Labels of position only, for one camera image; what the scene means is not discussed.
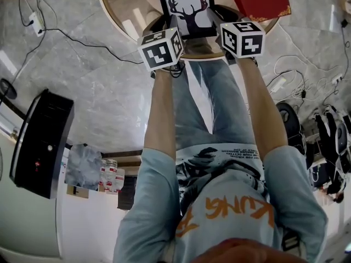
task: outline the framed picture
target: framed picture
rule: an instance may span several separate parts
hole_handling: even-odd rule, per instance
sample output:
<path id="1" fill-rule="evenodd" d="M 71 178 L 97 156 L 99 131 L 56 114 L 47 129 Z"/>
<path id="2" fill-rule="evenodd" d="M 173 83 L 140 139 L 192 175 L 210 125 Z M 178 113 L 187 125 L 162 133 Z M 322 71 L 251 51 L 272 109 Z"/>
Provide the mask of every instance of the framed picture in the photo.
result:
<path id="1" fill-rule="evenodd" d="M 207 16 L 206 9 L 214 0 L 160 0 L 167 25 L 171 16 L 177 16 L 182 39 L 216 36 L 216 29 Z"/>

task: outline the light blue t-shirt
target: light blue t-shirt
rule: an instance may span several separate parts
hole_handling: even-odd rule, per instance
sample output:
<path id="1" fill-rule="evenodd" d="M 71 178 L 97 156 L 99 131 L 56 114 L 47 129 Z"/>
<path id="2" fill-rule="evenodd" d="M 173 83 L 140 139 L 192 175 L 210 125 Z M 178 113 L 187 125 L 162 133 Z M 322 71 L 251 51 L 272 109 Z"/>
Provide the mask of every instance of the light blue t-shirt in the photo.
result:
<path id="1" fill-rule="evenodd" d="M 239 164 L 246 159 L 263 173 L 259 183 L 265 180 L 268 193 L 263 193 L 266 186 L 258 186 L 252 174 L 233 164 L 204 186 L 181 217 L 176 163 L 146 148 L 134 205 L 118 230 L 114 263 L 155 263 L 164 258 L 170 243 L 172 262 L 190 262 L 228 238 L 253 239 L 281 249 L 283 228 L 297 232 L 307 260 L 317 261 L 324 247 L 327 217 L 313 196 L 304 157 L 294 147 L 276 148 L 266 155 L 263 171 L 253 149 L 242 150 L 238 144 L 211 146 L 219 153 L 228 154 L 228 147 L 250 153 L 240 157 L 229 151 L 231 159 Z M 177 157 L 184 160 L 187 151 Z"/>

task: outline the jeans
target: jeans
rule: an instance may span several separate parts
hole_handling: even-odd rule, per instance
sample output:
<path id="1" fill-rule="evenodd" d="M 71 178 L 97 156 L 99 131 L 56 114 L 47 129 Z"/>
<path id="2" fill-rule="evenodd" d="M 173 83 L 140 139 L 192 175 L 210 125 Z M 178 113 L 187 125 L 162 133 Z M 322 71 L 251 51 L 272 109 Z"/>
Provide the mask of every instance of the jeans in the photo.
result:
<path id="1" fill-rule="evenodd" d="M 203 80 L 208 89 L 213 134 L 208 132 L 194 102 L 184 69 L 179 78 L 173 79 L 177 150 L 199 144 L 255 144 L 247 108 L 229 66 L 223 60 L 192 61 L 190 66 L 199 84 Z"/>

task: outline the man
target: man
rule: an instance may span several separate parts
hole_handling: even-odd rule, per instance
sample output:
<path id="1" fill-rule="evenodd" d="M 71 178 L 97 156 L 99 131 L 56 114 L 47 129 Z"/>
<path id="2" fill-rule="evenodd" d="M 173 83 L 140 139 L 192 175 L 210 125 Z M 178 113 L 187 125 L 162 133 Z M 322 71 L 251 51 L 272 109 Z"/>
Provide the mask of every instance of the man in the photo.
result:
<path id="1" fill-rule="evenodd" d="M 121 221 L 114 262 L 305 262 L 279 251 L 286 228 L 298 233 L 309 262 L 318 259 L 327 217 L 304 157 L 288 146 L 255 63 L 237 62 L 251 121 L 224 61 L 191 62 L 210 94 L 213 134 L 186 71 L 156 71 L 134 206 Z"/>
<path id="2" fill-rule="evenodd" d="M 328 105 L 325 108 L 324 114 L 328 120 L 330 135 L 327 132 L 326 126 L 319 115 L 318 110 L 314 111 L 313 118 L 317 122 L 319 136 L 322 142 L 321 153 L 326 159 L 326 171 L 331 181 L 331 185 L 329 185 L 327 189 L 322 189 L 321 191 L 327 196 L 335 195 L 335 198 L 332 200 L 336 203 L 341 203 L 344 200 L 346 180 L 341 177 L 340 173 L 336 169 L 339 154 L 336 152 L 336 124 L 332 112 L 336 113 L 335 108 Z"/>

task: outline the gray marble floor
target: gray marble floor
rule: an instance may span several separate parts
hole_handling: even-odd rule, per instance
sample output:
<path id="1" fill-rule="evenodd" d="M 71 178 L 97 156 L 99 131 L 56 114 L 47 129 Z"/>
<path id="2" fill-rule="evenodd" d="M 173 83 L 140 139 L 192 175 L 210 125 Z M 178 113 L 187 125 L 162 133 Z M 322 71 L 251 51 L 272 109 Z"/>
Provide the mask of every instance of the gray marble floor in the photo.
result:
<path id="1" fill-rule="evenodd" d="M 119 57 L 139 60 L 134 43 L 126 40 L 109 22 L 98 0 L 45 0 L 56 12 L 58 28 L 74 38 L 90 44 L 105 44 Z M 35 0 L 28 0 L 35 9 Z M 47 27 L 55 26 L 55 16 L 39 0 Z M 265 55 L 258 58 L 265 81 L 273 79 L 276 71 L 297 69 L 304 74 L 308 87 L 306 101 L 299 116 L 305 120 L 321 105 L 332 86 L 330 80 L 346 68 L 342 35 L 339 27 L 331 25 L 332 10 L 339 20 L 342 12 L 338 0 L 290 0 L 292 15 L 280 20 L 267 35 Z M 22 13 L 27 21 L 31 11 L 21 0 Z M 4 50 L 17 68 L 25 54 L 36 46 L 39 38 L 32 28 L 23 27 L 18 0 L 0 2 L 0 50 Z M 351 25 L 345 28 L 346 40 L 351 40 Z M 245 89 L 237 67 L 231 67 L 245 97 Z M 13 75 L 0 62 L 0 75 Z M 275 100 L 289 96 L 301 78 L 291 72 L 285 77 L 284 89 L 272 94 Z M 351 78 L 351 69 L 346 75 Z M 193 96 L 206 123 L 211 127 L 209 104 L 190 80 Z M 351 108 L 351 81 L 340 85 L 338 95 L 330 103 Z M 47 32 L 42 46 L 29 57 L 15 87 L 19 96 L 13 103 L 26 112 L 33 98 L 44 88 L 74 99 L 75 119 L 69 133 L 70 143 L 88 143 L 102 152 L 138 150 L 142 148 L 148 120 L 153 80 L 143 65 L 120 62 L 106 50 L 86 48 L 63 37 L 59 32 Z M 301 99 L 287 99 L 299 105 Z"/>

